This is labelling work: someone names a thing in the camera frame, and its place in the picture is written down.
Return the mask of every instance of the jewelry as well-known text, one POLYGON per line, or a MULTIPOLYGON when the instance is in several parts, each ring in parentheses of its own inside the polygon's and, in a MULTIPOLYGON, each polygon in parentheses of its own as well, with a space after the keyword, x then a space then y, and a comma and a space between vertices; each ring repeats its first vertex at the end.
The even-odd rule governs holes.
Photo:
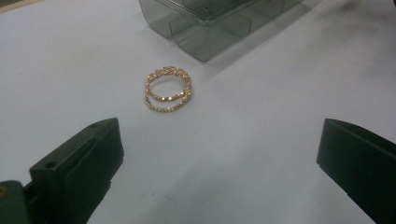
POLYGON ((180 109, 183 105, 188 103, 191 99, 191 78, 189 74, 184 71, 181 68, 177 68, 174 66, 170 67, 162 67, 160 69, 157 69, 153 71, 151 74, 148 75, 148 78, 146 80, 146 90, 145 90, 145 101, 146 105, 148 108, 151 110, 157 111, 157 112, 163 112, 163 113, 168 113, 168 112, 174 112, 178 109, 180 109), (180 77, 183 82, 186 84, 185 89, 173 96, 169 97, 161 97, 159 95, 154 94, 151 89, 150 89, 150 84, 157 78, 163 77, 163 76, 175 76, 175 77, 180 77), (159 101, 159 102, 173 102, 177 99, 181 98, 181 102, 170 107, 158 107, 155 106, 151 103, 149 100, 149 97, 152 97, 154 100, 159 101))

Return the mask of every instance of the white table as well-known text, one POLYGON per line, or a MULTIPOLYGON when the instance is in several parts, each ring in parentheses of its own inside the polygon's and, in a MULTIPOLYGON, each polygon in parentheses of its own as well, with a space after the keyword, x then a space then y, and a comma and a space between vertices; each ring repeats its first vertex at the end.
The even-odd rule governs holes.
POLYGON ((0 180, 27 184, 61 143, 117 117, 124 164, 89 223, 372 224, 316 156, 325 118, 396 142, 395 38, 390 0, 306 0, 208 63, 135 0, 0 14, 0 180), (164 65, 192 79, 171 114, 143 100, 164 65))

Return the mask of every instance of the double ring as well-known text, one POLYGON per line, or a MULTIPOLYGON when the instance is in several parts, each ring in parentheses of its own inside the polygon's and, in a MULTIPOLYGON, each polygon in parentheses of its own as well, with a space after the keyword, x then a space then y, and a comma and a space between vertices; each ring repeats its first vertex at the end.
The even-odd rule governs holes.
POLYGON ((148 75, 148 78, 146 80, 146 90, 145 90, 145 101, 146 105, 148 108, 151 110, 157 111, 157 112, 163 112, 163 113, 168 113, 168 112, 174 112, 178 109, 180 109, 182 106, 184 106, 186 103, 190 101, 191 98, 191 78, 189 74, 184 71, 181 68, 177 68, 174 66, 170 67, 162 67, 160 69, 157 69, 153 71, 151 74, 148 75), (175 76, 181 78, 185 84, 185 88, 182 92, 175 94, 173 96, 167 96, 167 97, 161 97, 159 95, 156 95, 152 92, 150 89, 150 84, 163 76, 175 76), (181 101, 174 105, 174 106, 169 106, 169 107, 158 107, 156 105, 153 105, 149 99, 149 97, 152 97, 154 100, 158 102, 173 102, 175 100, 178 100, 181 98, 181 101))

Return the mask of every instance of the screw hole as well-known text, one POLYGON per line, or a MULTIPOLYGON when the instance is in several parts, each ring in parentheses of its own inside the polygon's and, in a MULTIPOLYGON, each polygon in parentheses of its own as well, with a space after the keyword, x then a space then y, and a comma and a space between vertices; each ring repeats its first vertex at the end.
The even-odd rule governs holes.
POLYGON ((50 161, 49 163, 47 163, 45 165, 46 168, 52 168, 54 166, 56 166, 58 163, 56 161, 50 161))

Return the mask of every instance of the gold ring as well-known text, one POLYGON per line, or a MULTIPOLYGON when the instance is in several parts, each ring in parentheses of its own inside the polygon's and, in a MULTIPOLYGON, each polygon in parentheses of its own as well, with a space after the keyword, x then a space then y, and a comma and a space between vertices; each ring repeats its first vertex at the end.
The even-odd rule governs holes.
POLYGON ((177 68, 174 66, 169 66, 169 67, 162 67, 160 69, 157 69, 155 71, 153 71, 151 74, 148 75, 148 78, 146 80, 146 89, 145 89, 145 101, 146 101, 146 105, 148 106, 148 108, 150 108, 151 110, 157 111, 157 112, 163 112, 163 113, 167 113, 167 112, 174 112, 178 109, 180 109, 183 105, 185 105, 186 103, 188 103, 190 101, 191 98, 191 78, 189 76, 189 74, 184 71, 181 68, 177 68), (161 97, 159 95, 154 94, 149 85, 151 84, 151 82, 153 82, 155 79, 163 77, 163 76, 175 76, 175 77, 180 77, 183 82, 186 84, 185 89, 173 96, 169 96, 169 97, 161 97), (149 97, 152 97, 154 100, 159 101, 159 102, 173 102, 177 99, 181 98, 181 102, 174 105, 174 106, 170 106, 170 107, 158 107, 155 106, 151 103, 151 101, 149 100, 149 97))

